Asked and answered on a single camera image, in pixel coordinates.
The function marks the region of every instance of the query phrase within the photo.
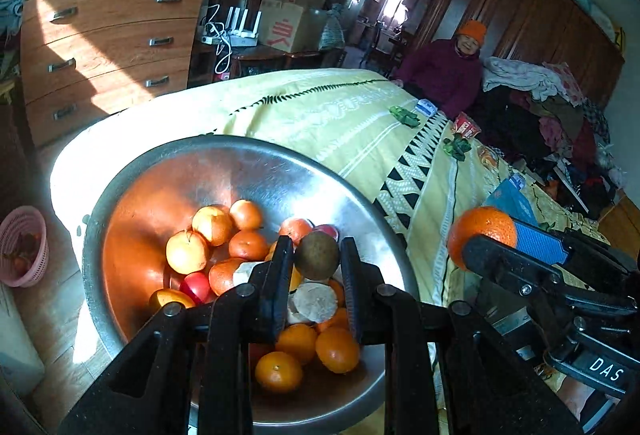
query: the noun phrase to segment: orange beanie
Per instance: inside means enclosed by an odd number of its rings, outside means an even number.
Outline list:
[[[464,34],[475,38],[480,45],[484,43],[484,35],[486,34],[486,26],[477,20],[469,20],[465,25],[460,27],[457,34]]]

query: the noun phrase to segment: blue gripper pad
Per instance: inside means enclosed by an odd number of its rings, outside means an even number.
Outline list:
[[[548,265],[563,264],[568,253],[562,247],[562,242],[556,237],[547,235],[541,229],[514,221],[518,234],[516,249],[538,259]]]

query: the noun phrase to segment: bed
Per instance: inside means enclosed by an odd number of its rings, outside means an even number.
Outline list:
[[[86,218],[113,176],[138,155],[198,134],[262,139],[304,154],[355,186],[385,217],[404,245],[420,299],[446,305],[462,297],[464,273],[446,250],[452,221],[481,205],[514,173],[490,171],[472,150],[458,163],[440,144],[447,118],[399,123],[389,108],[413,110],[416,99],[366,70],[268,73],[193,88],[129,108],[91,126],[58,157],[50,177],[54,210],[82,260]],[[539,222],[572,227],[604,240],[594,222],[558,206],[531,179],[523,190]],[[367,432],[382,432],[380,412]]]

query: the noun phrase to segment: plastic basket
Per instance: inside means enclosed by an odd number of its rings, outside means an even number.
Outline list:
[[[2,253],[11,253],[15,249],[20,233],[40,234],[36,259],[22,277],[18,277],[11,261],[2,256]],[[9,287],[31,287],[43,277],[48,261],[47,226],[42,214],[33,206],[14,209],[0,224],[0,280]]]

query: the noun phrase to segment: purple sweater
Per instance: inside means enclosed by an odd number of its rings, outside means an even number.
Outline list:
[[[478,53],[461,56],[455,38],[436,40],[406,57],[395,78],[418,85],[425,98],[455,120],[478,95],[482,62]]]

